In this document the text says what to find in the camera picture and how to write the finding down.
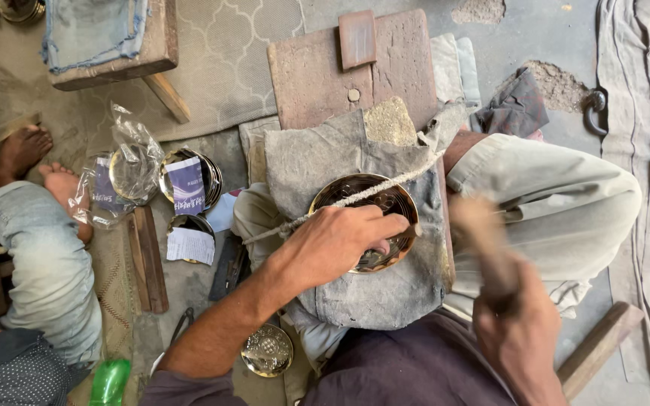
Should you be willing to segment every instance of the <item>stack of brass plates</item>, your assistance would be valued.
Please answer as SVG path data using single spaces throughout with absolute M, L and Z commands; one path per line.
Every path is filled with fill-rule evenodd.
M 359 193 L 372 186 L 379 185 L 384 181 L 389 180 L 385 176 L 374 175 L 371 173 L 356 173 L 353 175 L 343 176 L 340 179 L 335 179 L 330 184 L 325 186 L 315 196 L 313 203 L 310 205 L 308 213 L 313 213 L 317 209 L 330 206 L 350 195 Z M 418 210 L 415 208 L 415 203 L 407 191 L 400 185 L 393 186 L 377 194 L 359 200 L 349 208 L 358 208 L 360 206 L 376 205 L 383 210 L 383 215 L 397 213 L 405 216 L 410 221 L 410 224 L 418 222 Z M 390 244 L 390 252 L 387 255 L 382 255 L 372 249 L 369 249 L 360 257 L 360 261 L 355 266 L 355 269 L 350 270 L 352 273 L 372 273 L 384 270 L 385 268 L 400 261 L 405 254 L 413 246 L 415 238 L 401 237 L 390 238 L 387 240 Z
M 293 363 L 293 342 L 285 332 L 272 324 L 264 324 L 248 337 L 240 356 L 250 371 L 274 378 Z
M 195 216 L 195 215 L 176 215 L 175 217 L 172 217 L 170 222 L 167 224 L 167 235 L 170 235 L 172 233 L 172 229 L 174 227 L 181 227 L 181 228 L 187 228 L 189 230 L 197 230 L 197 231 L 202 231 L 203 233 L 207 233 L 209 235 L 212 235 L 212 239 L 214 240 L 214 231 L 212 230 L 212 226 L 207 222 L 207 220 L 204 219 L 204 217 L 201 216 Z M 189 259 L 189 258 L 183 258 L 186 262 L 190 262 L 193 264 L 201 264 L 200 261 L 195 261 L 194 259 Z
M 7 0 L 0 2 L 0 11 L 10 23 L 31 24 L 46 12 L 45 0 Z
M 165 155 L 165 159 L 159 165 L 159 189 L 171 201 L 175 202 L 175 196 L 172 189 L 172 182 L 167 175 L 165 165 L 174 162 L 185 161 L 189 158 L 199 158 L 200 167 L 202 169 L 202 180 L 204 181 L 204 210 L 209 210 L 217 204 L 222 194 L 222 172 L 211 159 L 200 154 L 199 152 L 190 150 L 188 148 L 181 148 L 176 151 L 170 151 Z

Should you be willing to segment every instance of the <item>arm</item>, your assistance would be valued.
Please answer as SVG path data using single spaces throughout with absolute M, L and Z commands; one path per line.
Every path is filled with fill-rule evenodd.
M 519 293 L 515 314 L 495 315 L 479 297 L 473 309 L 478 345 L 508 382 L 519 404 L 565 406 L 553 370 L 560 316 L 532 264 L 516 258 Z
M 383 217 L 377 206 L 320 209 L 248 280 L 205 311 L 167 350 L 158 370 L 191 378 L 226 374 L 245 340 L 277 309 L 347 272 L 366 249 L 386 251 L 384 239 L 407 226 L 405 217 Z

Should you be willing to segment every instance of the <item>beige trousers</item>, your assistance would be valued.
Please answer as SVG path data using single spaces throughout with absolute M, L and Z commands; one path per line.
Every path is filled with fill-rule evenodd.
M 456 163 L 447 185 L 506 210 L 513 249 L 535 263 L 551 299 L 565 317 L 590 288 L 589 280 L 614 258 L 641 206 L 636 179 L 610 162 L 552 144 L 492 134 Z M 264 183 L 235 201 L 233 231 L 249 238 L 284 221 Z M 248 246 L 255 267 L 282 244 L 278 236 Z M 443 306 L 471 319 L 481 275 L 465 248 L 454 242 L 456 281 Z M 322 323 L 298 328 L 313 364 L 334 352 L 347 329 Z

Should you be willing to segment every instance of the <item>purple label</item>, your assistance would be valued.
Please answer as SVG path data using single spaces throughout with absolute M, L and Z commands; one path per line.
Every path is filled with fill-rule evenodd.
M 95 165 L 95 193 L 92 196 L 95 204 L 100 208 L 113 213 L 124 211 L 124 205 L 118 201 L 119 195 L 114 191 L 112 182 L 109 180 L 110 158 L 97 158 Z
M 172 182 L 176 215 L 198 215 L 204 209 L 204 181 L 198 157 L 165 165 Z

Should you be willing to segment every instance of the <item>dark cloth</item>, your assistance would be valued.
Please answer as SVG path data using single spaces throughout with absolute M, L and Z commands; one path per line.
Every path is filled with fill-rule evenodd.
M 538 82 L 526 67 L 491 102 L 474 113 L 486 134 L 525 138 L 548 124 L 548 114 Z
M 87 374 L 68 367 L 40 331 L 0 332 L 0 405 L 64 406 L 69 390 Z
M 350 329 L 300 406 L 514 404 L 468 326 L 439 309 L 399 330 Z M 158 371 L 140 406 L 244 406 L 230 374 L 190 379 Z

